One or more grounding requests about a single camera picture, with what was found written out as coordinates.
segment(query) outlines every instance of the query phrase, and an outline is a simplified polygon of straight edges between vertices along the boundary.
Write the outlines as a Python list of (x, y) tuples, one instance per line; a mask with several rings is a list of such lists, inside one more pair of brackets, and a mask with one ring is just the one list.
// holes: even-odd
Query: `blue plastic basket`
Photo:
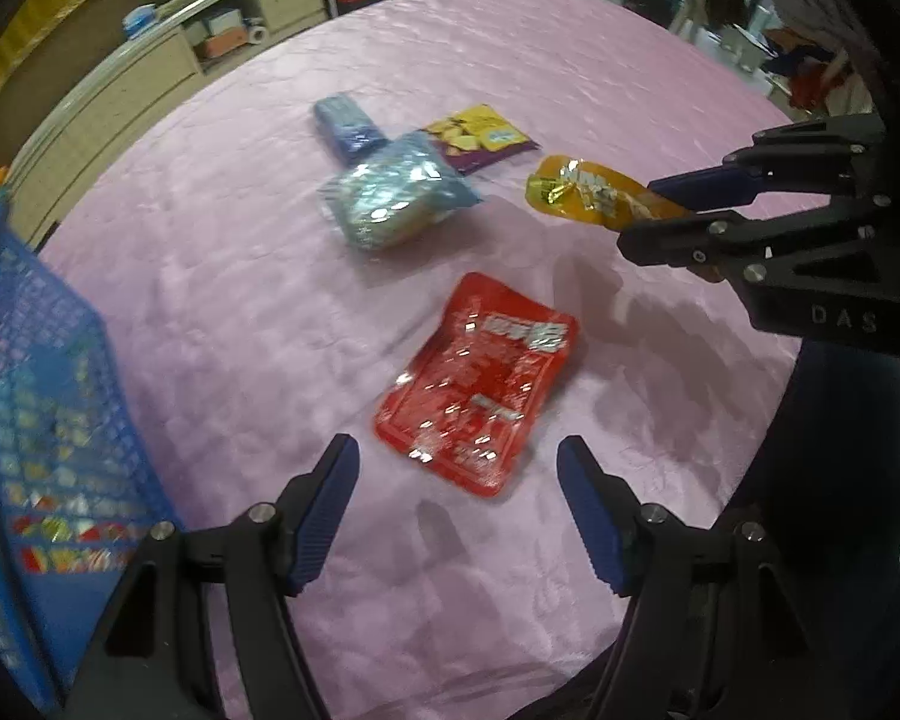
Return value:
[(100, 317), (7, 230), (0, 192), (0, 657), (58, 706), (152, 523), (175, 521)]

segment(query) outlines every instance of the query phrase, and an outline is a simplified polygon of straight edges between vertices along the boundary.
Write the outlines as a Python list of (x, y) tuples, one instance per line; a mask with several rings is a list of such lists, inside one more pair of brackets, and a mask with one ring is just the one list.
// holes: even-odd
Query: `person's leg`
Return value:
[(809, 635), (854, 714), (900, 664), (900, 366), (806, 341), (727, 509), (756, 507), (794, 581)]

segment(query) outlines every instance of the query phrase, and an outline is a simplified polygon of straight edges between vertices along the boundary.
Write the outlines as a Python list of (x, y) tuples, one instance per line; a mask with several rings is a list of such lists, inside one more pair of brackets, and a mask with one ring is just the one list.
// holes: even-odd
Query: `toilet paper roll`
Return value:
[(264, 25), (252, 26), (249, 30), (247, 30), (247, 38), (250, 39), (252, 45), (258, 45), (269, 38), (269, 31), (266, 29)]

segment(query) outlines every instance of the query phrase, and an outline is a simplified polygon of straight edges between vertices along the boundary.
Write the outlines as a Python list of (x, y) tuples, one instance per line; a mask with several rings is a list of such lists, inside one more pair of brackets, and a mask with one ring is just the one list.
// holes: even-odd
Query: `pink bedsheet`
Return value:
[[(311, 105), (342, 91), (391, 136), (489, 103), (542, 151), (475, 175), (482, 205), (367, 256), (343, 245), (314, 194), (338, 166)], [(641, 499), (706, 526), (797, 350), (752, 330), (729, 286), (637, 269), (611, 233), (533, 213), (526, 176), (544, 153), (567, 153), (648, 181), (716, 164), (784, 123), (730, 71), (606, 2), (393, 0), (181, 105), (98, 180), (44, 257), (106, 318), (130, 408), (190, 525), (274, 499), (334, 432), (357, 437), (350, 509), (323, 575), (292, 605), (333, 716), (493, 720), (585, 665), (624, 611), (560, 494), (559, 440), (583, 435)], [(775, 213), (799, 204), (773, 200)], [(370, 429), (468, 271), (581, 322), (569, 375), (490, 501)], [(232, 655), (219, 660), (239, 716)]]

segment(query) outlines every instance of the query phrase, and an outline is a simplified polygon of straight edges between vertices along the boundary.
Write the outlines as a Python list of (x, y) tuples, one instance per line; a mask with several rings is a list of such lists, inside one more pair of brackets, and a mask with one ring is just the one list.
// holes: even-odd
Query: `red plastic bag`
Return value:
[(471, 493), (499, 493), (577, 337), (568, 314), (466, 274), (374, 420), (398, 452)]

